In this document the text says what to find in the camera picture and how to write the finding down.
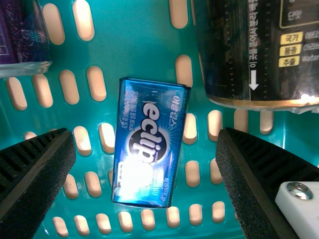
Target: basket slot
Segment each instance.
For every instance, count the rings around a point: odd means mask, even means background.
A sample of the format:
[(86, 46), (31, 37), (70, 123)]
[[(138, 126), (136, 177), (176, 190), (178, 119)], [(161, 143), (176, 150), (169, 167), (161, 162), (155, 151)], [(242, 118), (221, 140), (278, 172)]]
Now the basket slot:
[(64, 188), (65, 195), (69, 199), (76, 199), (79, 196), (79, 192), (78, 192), (78, 189), (76, 187), (75, 179), (71, 174), (68, 174), (66, 176), (63, 188)]
[(83, 126), (77, 126), (73, 130), (76, 147), (83, 156), (88, 156), (92, 152), (88, 131)]
[(92, 40), (95, 32), (90, 5), (85, 0), (76, 0), (72, 9), (79, 37), (84, 41)]
[(109, 123), (102, 123), (99, 126), (99, 134), (102, 148), (106, 153), (114, 153), (115, 133)]
[(175, 69), (177, 83), (192, 87), (193, 72), (190, 57), (187, 55), (178, 56), (175, 62)]
[(129, 212), (120, 212), (118, 214), (121, 230), (125, 233), (133, 231), (132, 217)]
[(211, 141), (217, 141), (219, 131), (223, 128), (222, 114), (214, 110), (208, 114), (208, 137)]
[(177, 207), (169, 207), (166, 209), (167, 225), (170, 228), (177, 228), (180, 225), (179, 210)]
[(65, 40), (65, 33), (59, 9), (56, 5), (48, 3), (43, 7), (43, 16), (51, 42), (61, 45)]
[(39, 74), (32, 77), (32, 82), (39, 104), (44, 108), (50, 108), (53, 105), (53, 98), (48, 79)]
[(79, 235), (87, 236), (90, 234), (89, 225), (84, 216), (77, 215), (73, 220)]
[(189, 222), (193, 226), (198, 226), (203, 222), (202, 206), (200, 204), (193, 204), (189, 207)]
[(219, 172), (219, 168), (216, 163), (216, 159), (211, 160), (210, 164), (210, 181), (212, 184), (221, 184), (223, 178)]
[(141, 219), (143, 228), (146, 231), (152, 231), (155, 228), (155, 218), (154, 213), (150, 209), (144, 209), (141, 211)]
[(87, 77), (92, 98), (98, 102), (105, 100), (106, 89), (102, 70), (97, 66), (91, 66), (87, 70)]
[(212, 206), (213, 222), (221, 223), (225, 220), (225, 204), (216, 202)]
[(199, 164), (197, 161), (189, 161), (185, 164), (186, 184), (194, 188), (200, 184)]
[(66, 238), (69, 236), (69, 232), (66, 227), (65, 221), (62, 218), (54, 217), (52, 221), (53, 221), (56, 233), (58, 233), (59, 236), (63, 238)]
[(274, 112), (261, 111), (260, 112), (260, 133), (263, 135), (270, 134), (274, 128)]
[(176, 29), (186, 27), (188, 23), (187, 0), (169, 0), (170, 21)]
[(237, 109), (234, 113), (234, 129), (248, 133), (248, 111)]
[(10, 77), (6, 81), (6, 87), (13, 107), (18, 111), (24, 111), (27, 107), (27, 102), (20, 81), (16, 77)]
[(193, 144), (197, 140), (197, 125), (196, 117), (188, 113), (186, 115), (184, 133), (183, 133), (183, 142), (186, 144)]
[(36, 134), (31, 131), (28, 131), (24, 134), (23, 137), (24, 137), (24, 140), (28, 140), (28, 139), (36, 137)]
[(60, 83), (65, 101), (70, 105), (76, 105), (80, 96), (73, 72), (69, 70), (61, 71)]
[(84, 178), (89, 194), (94, 198), (100, 197), (102, 189), (99, 176), (95, 172), (87, 172)]
[(98, 215), (96, 215), (96, 223), (101, 234), (111, 233), (112, 229), (108, 216), (103, 213), (99, 213)]

